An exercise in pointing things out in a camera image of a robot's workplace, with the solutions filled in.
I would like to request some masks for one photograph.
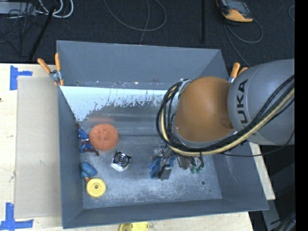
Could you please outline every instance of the yellow object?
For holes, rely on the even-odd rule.
[[[90,197],[99,198],[106,191],[106,184],[102,179],[90,179],[86,186],[86,191]]]
[[[123,223],[119,227],[119,231],[148,231],[149,224],[144,222]]]

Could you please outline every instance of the orange clip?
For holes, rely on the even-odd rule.
[[[248,69],[248,67],[243,67],[243,68],[241,69],[241,71],[238,73],[238,75],[241,74],[242,72],[244,72],[244,71],[247,70],[247,69]]]

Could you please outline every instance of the blue tape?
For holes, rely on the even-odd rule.
[[[33,226],[33,219],[29,221],[15,221],[14,205],[11,203],[5,204],[5,221],[1,221],[0,230],[14,231],[15,229],[28,229]]]
[[[11,65],[11,75],[10,75],[10,90],[17,89],[17,77],[18,76],[32,76],[32,71],[20,71],[18,68]]]

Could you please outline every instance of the blue toy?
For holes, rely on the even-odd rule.
[[[96,150],[89,142],[89,136],[88,134],[80,127],[79,124],[77,124],[77,132],[78,137],[81,139],[81,147],[80,147],[80,153],[84,152],[95,152],[97,156],[100,155],[98,150]]]
[[[80,177],[85,179],[97,174],[96,169],[88,162],[82,162],[80,165]]]

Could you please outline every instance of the gray tray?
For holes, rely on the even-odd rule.
[[[57,52],[65,80],[58,89],[64,228],[268,209],[253,158],[205,156],[200,174],[175,162],[168,180],[150,178],[162,142],[155,128],[162,97],[181,78],[228,79],[220,50],[57,41]],[[80,154],[76,122],[86,132],[111,123],[119,143],[98,157]],[[111,167],[116,151],[131,156],[127,170]],[[251,150],[238,146],[232,153]],[[85,193],[83,161],[106,183],[98,199]]]

